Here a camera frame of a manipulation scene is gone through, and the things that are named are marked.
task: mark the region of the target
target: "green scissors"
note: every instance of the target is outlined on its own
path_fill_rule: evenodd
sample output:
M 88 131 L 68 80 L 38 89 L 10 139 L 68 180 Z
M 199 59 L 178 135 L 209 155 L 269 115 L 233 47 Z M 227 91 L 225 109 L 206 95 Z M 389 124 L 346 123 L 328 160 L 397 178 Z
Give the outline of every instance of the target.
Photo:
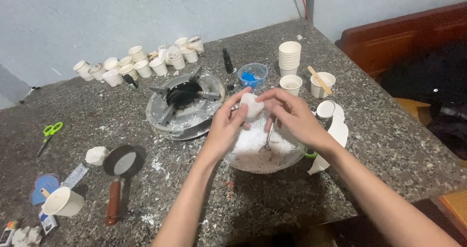
M 57 132 L 59 131 L 63 126 L 63 122 L 58 122 L 55 125 L 48 125 L 47 127 L 44 128 L 44 135 L 45 138 L 42 141 L 44 143 L 39 150 L 39 153 L 37 154 L 37 157 L 41 155 L 41 153 L 44 151 L 45 145 L 49 142 L 50 138 Z

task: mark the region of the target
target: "granite countertop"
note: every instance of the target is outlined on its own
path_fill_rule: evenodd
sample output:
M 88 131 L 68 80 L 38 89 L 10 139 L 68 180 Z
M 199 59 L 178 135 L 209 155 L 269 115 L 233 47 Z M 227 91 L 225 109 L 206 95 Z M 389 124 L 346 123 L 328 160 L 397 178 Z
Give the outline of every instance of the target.
M 336 76 L 334 95 L 328 99 L 344 109 L 347 149 L 365 166 L 410 202 L 465 186 L 467 176 L 457 158 L 302 19 L 209 42 L 198 62 L 180 74 L 202 65 L 226 84 L 236 84 L 229 94 L 239 91 L 235 73 L 227 74 L 224 69 L 221 50 L 226 47 L 234 67 L 263 63 L 270 68 L 268 87 L 277 86 L 278 46 L 296 41 L 297 35 L 303 36 L 298 75 L 305 84 L 300 96 L 314 106 L 320 102 L 309 92 L 307 65 Z M 132 144 L 146 157 L 143 169 L 131 180 L 128 208 L 136 218 L 104 225 L 112 177 L 102 167 L 91 166 L 74 188 L 85 197 L 85 206 L 71 218 L 57 216 L 59 227 L 42 246 L 148 246 L 205 140 L 160 140 L 146 120 L 152 94 L 148 87 L 176 77 L 174 72 L 171 67 L 166 77 L 141 79 L 137 90 L 129 90 L 125 83 L 111 88 L 74 78 L 35 90 L 24 104 L 0 111 L 0 224 L 23 219 L 23 226 L 39 225 L 40 208 L 28 199 L 39 175 L 55 173 L 63 180 L 85 162 L 88 149 Z M 63 128 L 37 159 L 43 127 L 58 121 L 64 123 Z M 306 171 L 311 165 L 311 160 L 302 159 L 279 172 L 257 175 L 221 161 L 210 180 L 198 245 L 222 245 L 358 215 L 352 196 L 335 172 L 329 168 L 309 176 Z

